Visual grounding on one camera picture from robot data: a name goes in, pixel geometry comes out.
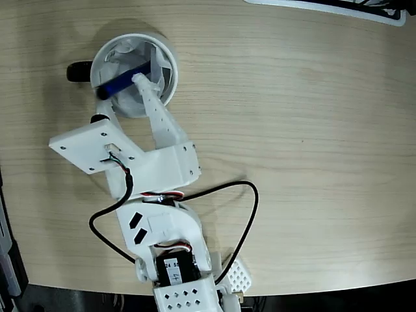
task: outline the black wire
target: black wire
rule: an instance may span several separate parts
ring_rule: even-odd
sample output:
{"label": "black wire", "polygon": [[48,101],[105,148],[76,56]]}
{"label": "black wire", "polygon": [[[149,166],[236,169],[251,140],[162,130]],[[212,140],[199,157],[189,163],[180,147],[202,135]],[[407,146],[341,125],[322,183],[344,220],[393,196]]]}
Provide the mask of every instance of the black wire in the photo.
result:
{"label": "black wire", "polygon": [[218,190],[224,190],[228,187],[234,187],[236,185],[248,185],[249,187],[252,188],[252,190],[254,192],[253,210],[252,210],[252,214],[250,216],[250,219],[248,219],[246,229],[244,230],[243,234],[241,235],[241,238],[240,238],[239,243],[237,244],[237,247],[235,247],[235,251],[233,252],[233,255],[231,256],[230,260],[228,261],[228,264],[227,264],[226,268],[222,271],[220,276],[215,280],[215,284],[220,283],[222,281],[222,279],[227,275],[228,271],[230,270],[231,266],[233,265],[233,263],[235,261],[235,258],[237,258],[242,245],[244,244],[244,241],[247,237],[247,234],[250,231],[250,228],[253,224],[254,217],[255,217],[255,214],[257,212],[257,206],[259,205],[259,191],[257,190],[257,187],[255,187],[255,185],[252,182],[249,182],[249,181],[234,181],[234,182],[229,182],[229,183],[226,183],[226,184],[223,184],[223,185],[219,185],[217,187],[210,188],[208,190],[205,190],[205,191],[202,191],[202,192],[190,195],[190,196],[185,196],[183,199],[180,200],[180,202],[185,202],[187,200],[193,200],[195,198],[199,198],[199,197],[214,193]]}
{"label": "black wire", "polygon": [[123,250],[119,249],[119,247],[117,247],[116,245],[114,245],[111,241],[109,241],[107,238],[105,238],[104,235],[102,235],[97,229],[96,226],[94,225],[94,221],[103,216],[106,215],[108,213],[111,213],[115,210],[117,210],[117,208],[120,208],[129,198],[130,195],[133,191],[133,177],[130,174],[130,169],[126,168],[126,172],[125,172],[125,194],[124,196],[117,201],[114,205],[111,205],[110,207],[103,209],[101,211],[98,211],[97,213],[94,213],[89,221],[89,226],[91,231],[104,243],[106,244],[108,247],[110,247],[111,249],[113,249],[116,253],[118,253],[119,255],[121,255],[122,257],[126,258],[128,261],[132,262],[133,264],[135,263],[135,260],[133,259],[133,257],[127,255]]}
{"label": "black wire", "polygon": [[259,312],[263,312],[265,310],[266,301],[267,301],[266,296],[261,297],[261,305],[260,305],[260,308],[259,308]]}

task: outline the light wood desk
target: light wood desk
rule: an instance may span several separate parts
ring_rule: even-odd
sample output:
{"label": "light wood desk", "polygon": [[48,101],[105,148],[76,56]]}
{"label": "light wood desk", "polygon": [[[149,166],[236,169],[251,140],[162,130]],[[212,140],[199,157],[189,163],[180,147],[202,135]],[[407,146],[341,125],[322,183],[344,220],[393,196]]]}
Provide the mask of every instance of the light wood desk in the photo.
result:
{"label": "light wood desk", "polygon": [[[149,25],[181,61],[170,110],[203,168],[187,191],[244,177],[259,188],[241,252],[250,294],[416,278],[416,19],[396,28],[241,0],[9,0],[0,4],[0,163],[31,283],[150,293],[88,228],[112,203],[104,177],[47,147],[94,112],[89,86],[67,82],[66,66]],[[152,147],[146,120],[122,125]],[[252,194],[190,204],[209,247],[226,255]],[[98,224],[124,246],[114,215]]]}

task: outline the colored wires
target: colored wires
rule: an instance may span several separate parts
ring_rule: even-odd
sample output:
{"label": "colored wires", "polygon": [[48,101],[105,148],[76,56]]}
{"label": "colored wires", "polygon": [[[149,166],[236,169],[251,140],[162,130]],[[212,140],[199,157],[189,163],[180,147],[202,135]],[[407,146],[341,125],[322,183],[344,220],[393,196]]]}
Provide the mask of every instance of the colored wires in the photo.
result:
{"label": "colored wires", "polygon": [[166,198],[172,198],[173,200],[181,200],[185,197],[185,194],[178,190],[171,190],[169,192],[154,193],[154,192],[145,192],[141,193],[144,197],[154,197],[154,196],[163,196]]}
{"label": "colored wires", "polygon": [[187,252],[192,251],[192,246],[190,244],[185,243],[185,242],[177,242],[177,243],[171,244],[171,245],[156,244],[156,245],[153,245],[153,247],[161,249],[161,250],[184,249]]}
{"label": "colored wires", "polygon": [[[109,152],[109,159],[110,161],[114,161],[116,164],[120,166],[120,168],[127,173],[129,170],[125,164],[117,158],[112,152]],[[178,190],[171,190],[169,192],[162,192],[162,193],[155,193],[155,192],[144,192],[141,193],[143,197],[154,197],[154,196],[162,196],[163,198],[172,198],[173,200],[181,200],[184,198],[185,194]]]}
{"label": "colored wires", "polygon": [[124,163],[119,158],[114,156],[113,153],[109,152],[109,154],[110,154],[109,160],[114,161],[116,164],[118,164],[123,169],[124,173],[127,173],[128,168],[124,165]]}

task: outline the white mounting plate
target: white mounting plate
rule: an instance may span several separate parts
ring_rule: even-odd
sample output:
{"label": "white mounting plate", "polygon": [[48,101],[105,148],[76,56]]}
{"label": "white mounting plate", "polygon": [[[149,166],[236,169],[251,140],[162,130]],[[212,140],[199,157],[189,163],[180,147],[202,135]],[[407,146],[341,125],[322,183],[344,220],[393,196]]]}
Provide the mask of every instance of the white mounting plate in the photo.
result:
{"label": "white mounting plate", "polygon": [[153,294],[159,312],[222,312],[212,274],[196,281],[155,287]]}
{"label": "white mounting plate", "polygon": [[369,21],[377,21],[379,23],[389,24],[393,26],[403,26],[406,22],[406,11],[400,13],[400,19],[395,20],[391,18],[385,18],[376,14],[370,14],[366,12],[361,12],[357,10],[350,10],[348,8],[340,8],[338,6],[332,5],[322,5],[320,3],[312,3],[307,1],[299,0],[244,0],[249,3],[256,5],[277,5],[281,7],[291,7],[291,8],[304,8],[308,10],[315,10],[327,13],[340,14],[345,16],[352,16],[355,18],[362,18]]}
{"label": "white mounting plate", "polygon": [[121,152],[118,158],[126,165],[144,157],[144,152],[110,120],[104,119],[51,138],[49,147],[76,165],[86,174],[108,170],[115,162],[102,162],[109,158],[106,145],[114,144]]}

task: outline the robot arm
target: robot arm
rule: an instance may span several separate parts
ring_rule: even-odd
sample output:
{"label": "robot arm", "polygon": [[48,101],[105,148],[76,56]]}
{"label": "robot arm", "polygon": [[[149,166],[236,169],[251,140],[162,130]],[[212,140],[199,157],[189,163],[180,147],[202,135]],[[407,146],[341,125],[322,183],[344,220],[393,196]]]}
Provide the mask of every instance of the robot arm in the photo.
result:
{"label": "robot arm", "polygon": [[[126,193],[125,172],[111,157],[129,168],[132,194],[116,213],[126,246],[136,255],[136,275],[153,282],[160,312],[238,312],[229,280],[215,285],[221,261],[213,268],[198,215],[163,196],[199,177],[195,145],[161,103],[155,85],[142,74],[133,82],[150,118],[155,150],[141,150],[124,134],[110,100],[97,104],[95,122],[52,138],[49,146],[87,174],[104,171],[115,199]],[[159,195],[142,195],[149,192]]]}

